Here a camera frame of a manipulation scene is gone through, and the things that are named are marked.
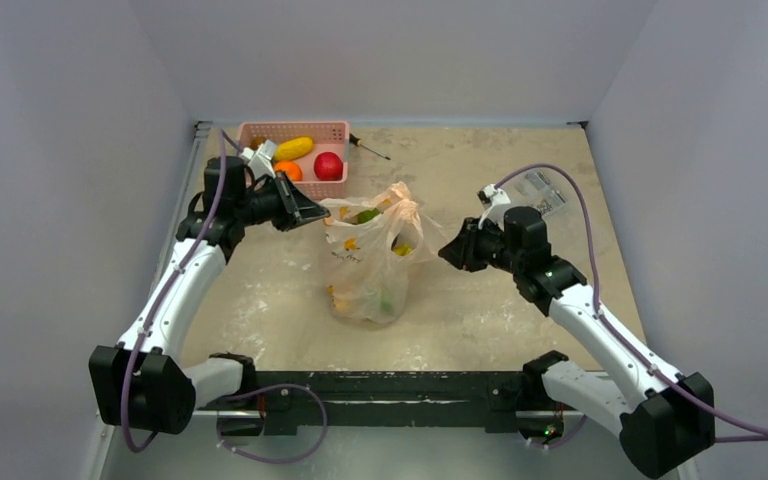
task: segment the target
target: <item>plastic basket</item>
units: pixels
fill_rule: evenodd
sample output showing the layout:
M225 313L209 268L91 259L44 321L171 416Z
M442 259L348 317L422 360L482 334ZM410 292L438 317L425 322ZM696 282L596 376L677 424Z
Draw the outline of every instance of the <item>plastic basket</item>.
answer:
M298 137L313 139L313 151L294 160L302 169L301 182L293 182L299 190L314 200L323 198L344 198L346 178L349 175L349 124L346 122L247 122L240 125L237 140L247 146L254 137L266 137L275 143L286 142ZM343 178L333 182L316 179L313 162L322 152L333 152L343 161Z

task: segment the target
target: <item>gray wall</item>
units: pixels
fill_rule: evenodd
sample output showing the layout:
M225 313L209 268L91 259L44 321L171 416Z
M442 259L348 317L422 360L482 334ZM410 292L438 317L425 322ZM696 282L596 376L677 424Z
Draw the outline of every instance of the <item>gray wall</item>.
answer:
M190 125L130 5L0 1L0 479L73 479L87 359L139 311Z
M768 0L658 2L589 138L650 345L768 424ZM700 464L768 478L768 444Z
M132 3L198 118L522 124L589 118L655 0Z

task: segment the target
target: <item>yellow corn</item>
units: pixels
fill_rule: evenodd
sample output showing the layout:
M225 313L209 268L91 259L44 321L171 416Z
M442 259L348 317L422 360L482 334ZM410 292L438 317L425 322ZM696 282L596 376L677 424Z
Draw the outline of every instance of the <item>yellow corn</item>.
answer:
M288 140L275 150L272 156L273 162L286 162L303 157L313 151L313 139L310 137L299 137Z

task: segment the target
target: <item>beige tabletop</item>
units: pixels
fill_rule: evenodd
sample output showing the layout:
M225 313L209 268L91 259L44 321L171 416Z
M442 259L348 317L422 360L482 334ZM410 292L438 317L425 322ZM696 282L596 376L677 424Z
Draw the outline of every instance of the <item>beige tabletop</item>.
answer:
M353 128L352 133L393 159L351 148L347 194L374 196L393 182L405 182L447 238L464 217L480 215L476 192L487 184L529 163L567 170L581 185L595 224L602 299L643 338L581 129ZM214 134L206 158L217 153ZM562 178L547 176L568 200L546 218L550 242L555 253L592 278L572 189ZM493 269L469 274L442 260L425 263L413 272L405 311L393 324L336 319L318 262L324 235L320 222L287 233L249 228L193 322L183 366L230 351L253 357L260 370L517 370L555 349L585 369L600 369L570 334L519 296L510 274Z

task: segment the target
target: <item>red apple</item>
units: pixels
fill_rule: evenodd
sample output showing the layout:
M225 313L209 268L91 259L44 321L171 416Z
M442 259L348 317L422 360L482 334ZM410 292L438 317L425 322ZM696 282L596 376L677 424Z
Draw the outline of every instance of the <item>red apple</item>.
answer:
M340 156L334 152L322 152L316 156L313 162L313 173L316 178L333 182L343 178L343 161Z

